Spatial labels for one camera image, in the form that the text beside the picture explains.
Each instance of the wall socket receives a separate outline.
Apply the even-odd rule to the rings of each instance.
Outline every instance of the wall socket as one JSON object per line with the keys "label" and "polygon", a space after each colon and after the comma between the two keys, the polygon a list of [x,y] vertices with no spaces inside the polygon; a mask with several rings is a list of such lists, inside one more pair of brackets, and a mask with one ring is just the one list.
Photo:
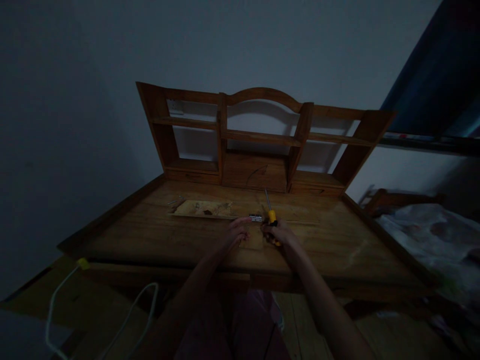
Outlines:
{"label": "wall socket", "polygon": [[183,115],[184,114],[184,103],[181,100],[166,100],[166,104],[168,106],[168,111],[170,111],[170,115]]}

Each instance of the person's leg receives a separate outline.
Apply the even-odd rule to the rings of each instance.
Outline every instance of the person's leg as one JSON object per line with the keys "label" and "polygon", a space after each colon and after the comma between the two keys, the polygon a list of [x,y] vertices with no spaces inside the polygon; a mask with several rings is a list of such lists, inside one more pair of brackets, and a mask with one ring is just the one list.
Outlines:
{"label": "person's leg", "polygon": [[277,326],[282,313],[270,291],[250,290],[233,300],[231,349],[237,359],[290,359]]}
{"label": "person's leg", "polygon": [[218,297],[207,293],[202,306],[188,326],[175,354],[182,359],[231,360],[227,328]]}

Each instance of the hand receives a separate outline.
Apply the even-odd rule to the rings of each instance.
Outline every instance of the hand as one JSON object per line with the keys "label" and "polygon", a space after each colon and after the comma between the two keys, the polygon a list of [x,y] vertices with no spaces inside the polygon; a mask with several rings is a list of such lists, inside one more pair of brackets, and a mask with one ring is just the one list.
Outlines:
{"label": "hand", "polygon": [[287,222],[279,217],[277,217],[276,220],[278,221],[277,226],[264,225],[262,227],[262,231],[264,233],[272,234],[273,237],[283,245],[291,246],[299,244],[299,239],[294,234],[292,229],[289,228]]}
{"label": "hand", "polygon": [[252,219],[249,216],[239,217],[232,221],[218,239],[214,251],[218,251],[221,255],[225,256],[240,241],[250,239],[250,233],[242,226],[242,224],[251,222]]}

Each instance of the screwdriver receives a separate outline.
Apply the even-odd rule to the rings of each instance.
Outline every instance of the screwdriver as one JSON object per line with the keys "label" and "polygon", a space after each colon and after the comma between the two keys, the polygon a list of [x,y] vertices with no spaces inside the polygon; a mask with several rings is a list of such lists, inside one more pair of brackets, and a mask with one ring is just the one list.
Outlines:
{"label": "screwdriver", "polygon": [[[267,188],[265,188],[265,195],[266,195],[266,202],[268,203],[268,225],[272,227],[276,227],[279,222],[277,221],[277,216],[275,215],[275,211],[272,210],[272,207],[270,206],[270,199],[269,199],[269,193],[267,192]],[[282,246],[280,242],[277,241],[277,239],[273,239],[273,243],[276,246]]]}

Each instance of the blue curtain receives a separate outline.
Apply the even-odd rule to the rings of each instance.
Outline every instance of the blue curtain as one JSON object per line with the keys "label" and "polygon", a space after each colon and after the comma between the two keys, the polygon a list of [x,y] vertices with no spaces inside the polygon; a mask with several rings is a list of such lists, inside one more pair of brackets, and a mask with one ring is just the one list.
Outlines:
{"label": "blue curtain", "polygon": [[444,0],[382,105],[388,131],[478,136],[479,90],[480,1]]}

